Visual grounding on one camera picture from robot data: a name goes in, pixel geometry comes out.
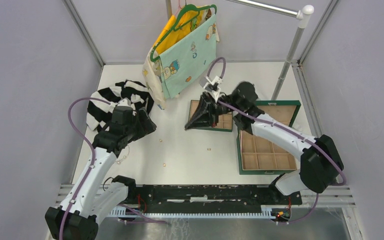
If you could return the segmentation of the small green jewelry tray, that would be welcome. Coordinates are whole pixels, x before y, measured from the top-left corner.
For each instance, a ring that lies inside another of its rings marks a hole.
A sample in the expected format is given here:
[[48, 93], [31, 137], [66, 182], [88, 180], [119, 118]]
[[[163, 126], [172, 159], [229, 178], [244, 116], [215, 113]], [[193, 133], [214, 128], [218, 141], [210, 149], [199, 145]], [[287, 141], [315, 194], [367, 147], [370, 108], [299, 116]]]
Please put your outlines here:
[[[189, 105], [189, 116], [190, 120], [197, 110], [199, 100], [191, 100]], [[218, 123], [213, 127], [198, 127], [196, 130], [216, 131], [216, 132], [232, 132], [233, 131], [233, 114], [227, 113], [218, 116]]]

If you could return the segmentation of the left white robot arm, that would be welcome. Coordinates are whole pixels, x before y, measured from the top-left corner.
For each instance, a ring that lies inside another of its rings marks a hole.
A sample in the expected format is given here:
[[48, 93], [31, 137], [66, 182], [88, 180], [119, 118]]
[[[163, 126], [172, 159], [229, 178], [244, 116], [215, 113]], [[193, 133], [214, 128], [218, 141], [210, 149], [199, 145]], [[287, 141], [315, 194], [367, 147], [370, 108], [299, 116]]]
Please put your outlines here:
[[105, 175], [122, 150], [157, 129], [148, 111], [117, 106], [111, 120], [94, 137], [88, 165], [58, 207], [50, 207], [45, 220], [55, 240], [94, 240], [103, 219], [120, 202], [133, 203], [137, 190], [116, 179], [97, 196]]

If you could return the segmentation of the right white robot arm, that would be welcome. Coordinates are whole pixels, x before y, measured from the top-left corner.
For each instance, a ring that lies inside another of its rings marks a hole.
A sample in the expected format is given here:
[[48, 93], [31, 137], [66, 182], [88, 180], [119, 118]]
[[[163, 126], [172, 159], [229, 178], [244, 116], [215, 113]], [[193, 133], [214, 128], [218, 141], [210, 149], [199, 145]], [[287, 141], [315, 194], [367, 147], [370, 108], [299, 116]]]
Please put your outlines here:
[[282, 204], [289, 195], [302, 190], [321, 194], [329, 186], [343, 186], [347, 178], [336, 145], [328, 135], [315, 137], [293, 129], [257, 106], [255, 86], [240, 82], [230, 94], [221, 92], [219, 83], [206, 83], [198, 108], [184, 125], [185, 130], [213, 127], [219, 116], [236, 112], [232, 118], [240, 131], [264, 138], [300, 161], [300, 168], [277, 177], [269, 189], [269, 199]]

